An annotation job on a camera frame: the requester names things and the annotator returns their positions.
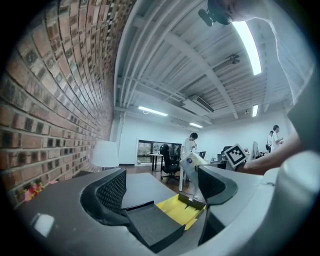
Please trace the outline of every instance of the yellow object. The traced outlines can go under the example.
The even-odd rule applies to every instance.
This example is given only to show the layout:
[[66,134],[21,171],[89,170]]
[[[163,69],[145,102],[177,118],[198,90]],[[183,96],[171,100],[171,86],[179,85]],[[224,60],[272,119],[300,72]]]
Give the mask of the yellow object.
[[185,225],[185,231],[197,221],[196,218],[199,213],[203,209],[206,209],[206,206],[202,209],[196,209],[190,205],[187,206],[186,203],[179,200],[178,194],[163,202],[157,203],[156,206],[180,225]]

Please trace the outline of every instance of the floor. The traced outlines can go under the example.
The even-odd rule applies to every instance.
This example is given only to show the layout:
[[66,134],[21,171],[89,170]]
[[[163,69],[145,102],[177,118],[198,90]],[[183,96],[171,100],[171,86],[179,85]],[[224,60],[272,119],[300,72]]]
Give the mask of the floor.
[[[132,165],[124,165],[121,166],[126,168],[126,173],[127,174],[142,174],[142,173],[150,173],[152,176],[154,176],[158,181],[160,181],[162,184],[166,185],[169,189],[171,189],[172,191],[176,192],[176,193],[181,193],[179,192],[179,181],[175,180],[175,179],[170,179],[167,183],[167,178],[163,178],[161,180],[161,176],[165,176],[167,175],[165,172],[163,171],[159,171],[160,168],[157,168],[157,171],[152,171],[152,167],[151,166],[132,166]],[[200,192],[200,190],[197,190],[197,193],[195,194],[195,186],[193,185],[192,182],[186,181],[183,183],[183,187],[182,187],[182,193],[189,196],[189,197],[193,197],[198,200],[198,201],[204,201],[204,198]]]

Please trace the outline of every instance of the air vent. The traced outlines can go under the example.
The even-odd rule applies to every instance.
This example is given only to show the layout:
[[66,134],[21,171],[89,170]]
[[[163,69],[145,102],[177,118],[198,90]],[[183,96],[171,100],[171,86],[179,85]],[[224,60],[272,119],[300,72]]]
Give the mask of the air vent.
[[192,111],[193,113],[204,116],[214,112],[214,109],[206,103],[202,98],[194,95],[183,102],[183,108]]

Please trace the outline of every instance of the ceiling light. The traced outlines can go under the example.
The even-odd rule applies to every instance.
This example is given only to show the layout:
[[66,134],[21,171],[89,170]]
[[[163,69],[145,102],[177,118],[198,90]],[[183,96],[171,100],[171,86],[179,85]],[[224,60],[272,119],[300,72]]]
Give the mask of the ceiling light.
[[140,110],[144,110],[144,111],[148,111],[148,112],[151,112],[151,113],[155,113],[155,114],[158,114],[158,115],[161,115],[161,116],[164,116],[164,117],[166,117],[168,115],[168,114],[165,114],[165,113],[162,113],[162,112],[159,112],[159,111],[152,110],[150,108],[146,108],[144,106],[140,106],[139,109]]
[[193,122],[189,123],[189,125],[195,126],[195,127],[198,127],[198,128],[202,128],[203,127],[203,126],[201,126],[199,124],[196,124],[196,123],[193,123]]
[[258,108],[259,108],[259,105],[254,105],[253,106],[252,117],[255,117],[257,115]]
[[261,73],[261,64],[259,59],[258,50],[255,44],[255,40],[250,32],[250,29],[245,21],[232,22],[236,31],[238,32],[241,40],[245,46],[245,49],[249,55],[253,74],[257,75]]

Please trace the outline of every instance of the lamp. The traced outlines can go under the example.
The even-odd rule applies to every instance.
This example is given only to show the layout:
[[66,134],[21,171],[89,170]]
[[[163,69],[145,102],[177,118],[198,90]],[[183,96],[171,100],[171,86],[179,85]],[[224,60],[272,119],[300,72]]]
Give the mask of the lamp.
[[115,142],[98,140],[92,152],[91,164],[102,167],[118,167],[118,149]]

